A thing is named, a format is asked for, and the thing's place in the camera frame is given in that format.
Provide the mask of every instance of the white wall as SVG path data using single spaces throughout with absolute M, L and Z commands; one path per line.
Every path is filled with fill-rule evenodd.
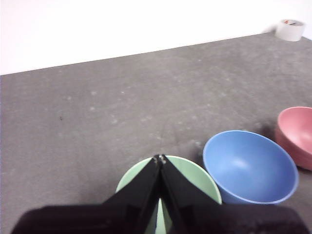
M 311 0 L 1 0 L 1 74 L 262 33 L 307 24 Z

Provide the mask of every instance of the bowl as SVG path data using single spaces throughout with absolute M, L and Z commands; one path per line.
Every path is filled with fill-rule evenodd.
M 275 140 L 298 166 L 312 170 L 312 108 L 283 110 L 278 115 Z
M 205 194 L 210 196 L 213 200 L 218 202 L 219 204 L 222 203 L 221 195 L 219 189 L 210 175 L 198 166 L 196 163 L 189 161 L 182 157 L 177 156 L 166 156 L 174 166 L 196 187 L 198 187 L 201 191 Z M 122 189 L 125 185 L 127 185 L 144 167 L 145 165 L 151 160 L 147 158 L 133 167 L 131 167 L 121 178 L 119 184 L 117 185 L 116 192 Z M 154 211 L 154 214 L 151 218 L 151 221 L 147 227 L 145 233 L 156 233 L 156 234 L 163 234 L 166 233 L 166 230 L 170 230 L 172 222 L 166 211 L 166 207 L 162 204 L 161 199 L 158 203 L 158 210 L 157 208 Z
M 213 136 L 203 160 L 226 203 L 277 204 L 298 185 L 298 170 L 288 153 L 256 133 L 231 130 Z

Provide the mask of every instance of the gray table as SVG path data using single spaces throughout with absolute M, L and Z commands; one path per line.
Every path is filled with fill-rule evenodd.
M 281 110 L 312 106 L 312 42 L 262 34 L 16 73 L 2 76 L 1 94 L 8 234 L 28 209 L 104 201 L 132 165 L 156 153 L 202 165 L 202 148 L 218 132 L 272 137 Z M 299 172 L 283 204 L 312 229 L 312 173 Z

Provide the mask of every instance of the white tape roll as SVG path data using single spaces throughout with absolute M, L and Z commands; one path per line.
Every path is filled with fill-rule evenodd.
M 285 19 L 278 23 L 275 36 L 283 40 L 299 41 L 304 31 L 304 23 Z

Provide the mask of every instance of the pink bowl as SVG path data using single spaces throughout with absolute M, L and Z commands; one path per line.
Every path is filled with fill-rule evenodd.
M 275 139 L 298 166 L 312 170 L 311 107 L 291 107 L 283 110 L 278 116 Z

